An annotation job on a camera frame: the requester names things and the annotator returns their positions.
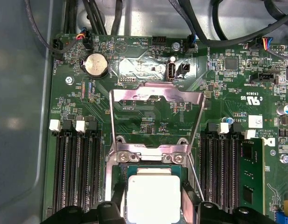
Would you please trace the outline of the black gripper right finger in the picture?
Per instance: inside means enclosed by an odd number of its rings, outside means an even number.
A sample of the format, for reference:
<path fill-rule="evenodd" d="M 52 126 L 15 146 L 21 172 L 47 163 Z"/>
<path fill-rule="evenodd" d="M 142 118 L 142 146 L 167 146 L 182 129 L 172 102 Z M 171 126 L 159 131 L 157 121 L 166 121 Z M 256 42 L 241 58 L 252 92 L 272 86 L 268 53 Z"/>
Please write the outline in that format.
<path fill-rule="evenodd" d="M 237 207 L 231 213 L 211 202 L 202 202 L 188 182 L 181 188 L 181 210 L 187 224 L 275 224 L 267 216 L 248 207 Z"/>

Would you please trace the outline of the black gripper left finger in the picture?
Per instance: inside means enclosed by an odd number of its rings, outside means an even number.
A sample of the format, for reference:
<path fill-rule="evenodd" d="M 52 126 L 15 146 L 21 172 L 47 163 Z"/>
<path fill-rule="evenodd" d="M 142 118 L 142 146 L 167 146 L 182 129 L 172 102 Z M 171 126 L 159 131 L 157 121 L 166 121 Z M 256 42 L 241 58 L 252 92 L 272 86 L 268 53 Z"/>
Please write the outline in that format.
<path fill-rule="evenodd" d="M 103 201 L 94 209 L 84 212 L 81 207 L 67 206 L 42 221 L 43 224 L 125 224 L 120 205 L 125 184 L 117 183 L 110 201 Z"/>

